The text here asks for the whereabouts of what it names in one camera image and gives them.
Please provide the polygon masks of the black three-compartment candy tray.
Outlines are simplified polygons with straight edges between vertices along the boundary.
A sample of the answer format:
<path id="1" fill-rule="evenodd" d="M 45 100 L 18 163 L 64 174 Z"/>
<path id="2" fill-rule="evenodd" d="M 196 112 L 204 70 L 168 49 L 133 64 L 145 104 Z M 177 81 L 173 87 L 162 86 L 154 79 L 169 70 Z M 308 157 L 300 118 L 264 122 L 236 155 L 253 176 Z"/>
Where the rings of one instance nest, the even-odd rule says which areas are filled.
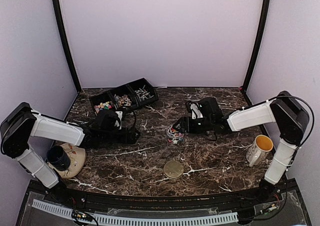
<path id="1" fill-rule="evenodd" d="M 156 102 L 159 96 L 145 78 L 112 88 L 89 98 L 95 114 L 102 110 L 131 112 Z"/>

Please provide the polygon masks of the white jar lid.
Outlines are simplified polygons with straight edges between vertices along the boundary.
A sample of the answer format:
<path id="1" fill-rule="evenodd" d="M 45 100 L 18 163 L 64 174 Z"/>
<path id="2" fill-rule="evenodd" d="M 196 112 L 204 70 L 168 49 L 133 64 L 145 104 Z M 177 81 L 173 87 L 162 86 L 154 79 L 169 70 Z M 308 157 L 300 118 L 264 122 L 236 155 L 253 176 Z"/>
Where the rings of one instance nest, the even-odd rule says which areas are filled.
<path id="1" fill-rule="evenodd" d="M 164 175 L 171 179 L 179 178 L 184 173 L 184 166 L 179 161 L 171 160 L 163 167 Z"/>

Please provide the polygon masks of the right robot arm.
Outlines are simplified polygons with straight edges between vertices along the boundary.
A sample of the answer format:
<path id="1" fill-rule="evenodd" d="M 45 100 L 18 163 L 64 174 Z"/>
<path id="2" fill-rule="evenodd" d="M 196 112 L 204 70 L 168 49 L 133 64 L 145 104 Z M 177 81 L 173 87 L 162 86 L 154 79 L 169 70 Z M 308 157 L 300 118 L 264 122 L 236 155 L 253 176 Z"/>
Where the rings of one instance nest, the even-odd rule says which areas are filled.
<path id="1" fill-rule="evenodd" d="M 303 99 L 281 91 L 275 97 L 223 114 L 216 98 L 187 101 L 189 116 L 181 117 L 171 129 L 181 134 L 203 134 L 212 131 L 227 135 L 256 126 L 273 125 L 279 138 L 266 173 L 259 182 L 255 198 L 267 202 L 277 184 L 292 166 L 299 149 L 310 137 L 315 124 L 311 106 Z"/>

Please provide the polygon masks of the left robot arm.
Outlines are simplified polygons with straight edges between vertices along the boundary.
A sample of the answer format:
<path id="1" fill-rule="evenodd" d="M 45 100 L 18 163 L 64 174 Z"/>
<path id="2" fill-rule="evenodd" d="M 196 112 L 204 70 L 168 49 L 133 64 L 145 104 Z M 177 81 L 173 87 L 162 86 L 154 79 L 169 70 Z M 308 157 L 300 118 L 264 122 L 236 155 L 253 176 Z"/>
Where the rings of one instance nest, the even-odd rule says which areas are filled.
<path id="1" fill-rule="evenodd" d="M 135 144 L 141 134 L 134 124 L 122 126 L 123 115 L 122 110 L 102 110 L 92 124 L 83 126 L 41 114 L 22 102 L 0 125 L 0 150 L 37 178 L 58 203 L 66 204 L 71 194 L 58 172 L 71 164 L 67 153 L 61 146 L 54 146 L 43 160 L 29 145 L 29 138 L 51 139 L 85 150 L 101 148 L 104 143 Z"/>

